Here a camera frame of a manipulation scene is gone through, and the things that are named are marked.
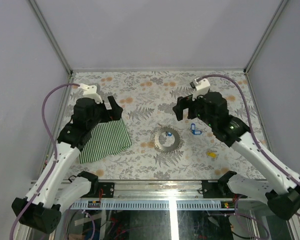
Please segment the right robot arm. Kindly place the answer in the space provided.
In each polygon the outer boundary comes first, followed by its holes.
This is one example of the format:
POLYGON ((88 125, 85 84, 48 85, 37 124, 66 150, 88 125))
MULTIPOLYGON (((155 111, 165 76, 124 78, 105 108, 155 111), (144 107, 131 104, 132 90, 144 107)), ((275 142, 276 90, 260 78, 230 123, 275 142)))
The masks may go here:
POLYGON ((228 172, 218 180, 223 197, 241 194, 266 204, 279 218, 289 220, 300 209, 300 174, 287 167, 255 137, 239 118, 230 115, 227 101, 219 92, 208 92, 193 98, 179 97, 173 111, 178 121, 183 111, 188 119, 198 118, 211 127, 213 135, 246 158, 266 179, 260 182, 236 172, 228 172))

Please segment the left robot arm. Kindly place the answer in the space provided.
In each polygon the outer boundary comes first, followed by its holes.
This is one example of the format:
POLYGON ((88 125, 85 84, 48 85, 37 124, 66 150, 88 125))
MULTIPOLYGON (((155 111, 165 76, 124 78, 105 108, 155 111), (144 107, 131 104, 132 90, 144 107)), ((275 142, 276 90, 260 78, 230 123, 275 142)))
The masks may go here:
POLYGON ((12 210, 15 223, 22 224, 44 234, 52 233, 58 226, 62 214, 79 198, 95 197, 100 190, 98 177, 87 171, 79 173, 69 186, 59 187, 75 159, 81 154, 92 137, 93 129, 102 123, 118 121, 123 108, 113 96, 108 96, 111 108, 104 102, 96 103, 83 97, 76 101, 70 122, 60 131, 53 155, 36 183, 24 198, 15 198, 12 210))

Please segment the metal ring disc with keyrings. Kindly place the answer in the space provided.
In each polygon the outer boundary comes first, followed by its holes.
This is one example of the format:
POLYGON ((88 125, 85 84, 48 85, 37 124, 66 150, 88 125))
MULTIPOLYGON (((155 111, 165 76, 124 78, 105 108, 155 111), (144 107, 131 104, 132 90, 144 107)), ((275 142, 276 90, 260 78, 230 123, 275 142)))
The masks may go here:
POLYGON ((184 143, 180 133, 171 125, 157 126, 153 130, 151 140, 154 143, 154 149, 164 154, 178 151, 184 143), (172 133, 172 136, 167 136, 166 132, 172 133))

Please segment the blue key tag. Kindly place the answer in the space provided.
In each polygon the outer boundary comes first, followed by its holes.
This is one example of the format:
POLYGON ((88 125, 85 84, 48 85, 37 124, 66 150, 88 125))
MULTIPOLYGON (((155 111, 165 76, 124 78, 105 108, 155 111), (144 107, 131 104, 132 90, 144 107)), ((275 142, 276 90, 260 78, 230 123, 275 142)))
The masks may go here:
POLYGON ((196 125, 194 123, 191 124, 191 131, 195 131, 196 130, 196 125))
POLYGON ((202 131, 201 131, 201 130, 193 130, 193 131, 192 131, 192 134, 193 134, 193 135, 201 135, 201 134, 202 134, 202 131))

